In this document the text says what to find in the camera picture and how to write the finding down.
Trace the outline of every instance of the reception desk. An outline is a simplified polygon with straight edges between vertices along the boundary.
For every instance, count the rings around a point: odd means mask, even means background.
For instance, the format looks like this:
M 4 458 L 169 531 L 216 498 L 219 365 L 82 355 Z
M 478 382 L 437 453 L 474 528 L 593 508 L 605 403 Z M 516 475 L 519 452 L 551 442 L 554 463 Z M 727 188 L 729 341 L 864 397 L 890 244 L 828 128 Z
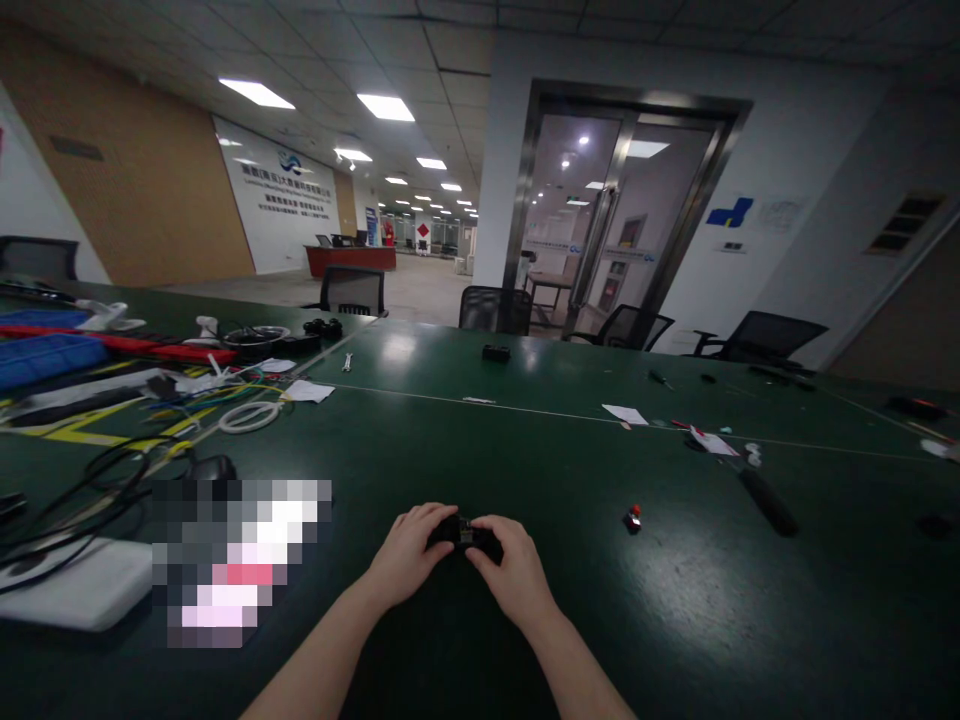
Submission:
M 379 248 L 322 248 L 304 245 L 310 274 L 322 278 L 328 265 L 350 265 L 374 270 L 396 270 L 397 251 L 393 247 Z

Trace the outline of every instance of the forearm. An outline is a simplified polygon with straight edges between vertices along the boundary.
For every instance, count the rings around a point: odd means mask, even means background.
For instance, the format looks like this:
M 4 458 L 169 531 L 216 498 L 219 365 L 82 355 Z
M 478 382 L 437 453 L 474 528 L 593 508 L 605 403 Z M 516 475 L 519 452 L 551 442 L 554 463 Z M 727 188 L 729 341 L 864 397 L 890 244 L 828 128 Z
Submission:
M 311 720 L 340 714 L 360 651 L 385 608 L 364 585 L 347 588 L 243 714 Z
M 559 609 L 521 628 L 563 720 L 635 720 L 580 633 Z

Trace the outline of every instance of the black mesh chair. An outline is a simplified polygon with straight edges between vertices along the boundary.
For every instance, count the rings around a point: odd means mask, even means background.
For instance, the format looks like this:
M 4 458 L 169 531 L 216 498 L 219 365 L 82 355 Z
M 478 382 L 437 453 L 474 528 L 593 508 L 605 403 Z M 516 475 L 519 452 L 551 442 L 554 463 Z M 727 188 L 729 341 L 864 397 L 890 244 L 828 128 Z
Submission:
M 695 330 L 700 336 L 700 342 L 691 357 L 784 368 L 799 367 L 798 363 L 791 362 L 788 358 L 829 329 L 824 325 L 786 315 L 751 310 L 726 340 L 714 340 L 714 333 Z M 719 345 L 719 352 L 705 355 L 703 351 L 711 345 Z
M 323 273 L 320 302 L 303 307 L 386 317 L 390 313 L 383 306 L 383 270 L 328 265 Z
M 79 245 L 74 240 L 5 235 L 0 237 L 0 272 L 44 280 L 76 280 Z
M 673 320 L 663 315 L 648 313 L 632 305 L 618 305 L 596 335 L 577 332 L 565 335 L 563 339 L 581 338 L 594 345 L 650 352 L 671 325 Z
M 459 327 L 527 335 L 532 311 L 533 298 L 528 292 L 471 285 L 460 296 Z

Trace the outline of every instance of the blue logo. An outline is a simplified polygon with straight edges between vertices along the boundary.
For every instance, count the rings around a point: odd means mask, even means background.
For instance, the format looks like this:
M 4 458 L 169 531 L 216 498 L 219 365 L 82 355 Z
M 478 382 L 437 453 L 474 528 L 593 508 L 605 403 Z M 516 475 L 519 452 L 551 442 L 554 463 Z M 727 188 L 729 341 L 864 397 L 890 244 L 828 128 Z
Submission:
M 296 155 L 287 155 L 282 150 L 277 153 L 280 158 L 280 167 L 283 168 L 284 172 L 293 171 L 294 175 L 300 175 L 300 168 L 303 167 L 300 164 L 300 159 Z
M 723 227 L 740 227 L 747 216 L 747 210 L 753 206 L 753 198 L 738 198 L 732 210 L 710 211 L 707 225 L 723 225 Z

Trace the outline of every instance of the green workbench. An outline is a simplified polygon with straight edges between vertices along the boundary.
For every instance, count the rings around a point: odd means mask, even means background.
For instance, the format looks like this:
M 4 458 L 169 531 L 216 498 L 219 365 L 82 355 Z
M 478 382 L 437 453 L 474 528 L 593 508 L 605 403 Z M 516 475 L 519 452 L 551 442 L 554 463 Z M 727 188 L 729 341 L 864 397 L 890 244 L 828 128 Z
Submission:
M 198 314 L 302 322 L 286 308 L 102 292 L 158 332 L 191 334 Z M 305 370 L 337 387 L 323 403 L 198 446 L 202 457 L 228 454 L 243 479 L 333 481 L 332 522 L 248 643 L 164 649 L 164 614 L 147 602 L 97 636 L 0 623 L 7 715 L 237 716 L 363 572 L 396 515 L 427 500 L 524 523 L 560 607 L 640 717 L 960 711 L 957 541 L 915 527 L 958 509 L 960 477 L 882 410 L 895 391 L 817 378 L 808 393 L 733 364 L 366 323 Z M 481 360 L 490 342 L 511 347 L 509 363 Z M 651 368 L 675 390 L 650 381 Z M 601 403 L 666 427 L 626 430 Z M 734 471 L 688 449 L 671 420 L 728 425 L 737 449 L 759 442 L 762 475 L 799 534 L 777 535 Z M 24 489 L 40 505 L 99 451 L 0 435 L 0 491 Z M 637 536 L 621 524 L 634 503 Z M 462 557 L 389 613 L 361 657 L 344 717 L 398 714 L 556 714 L 532 652 Z

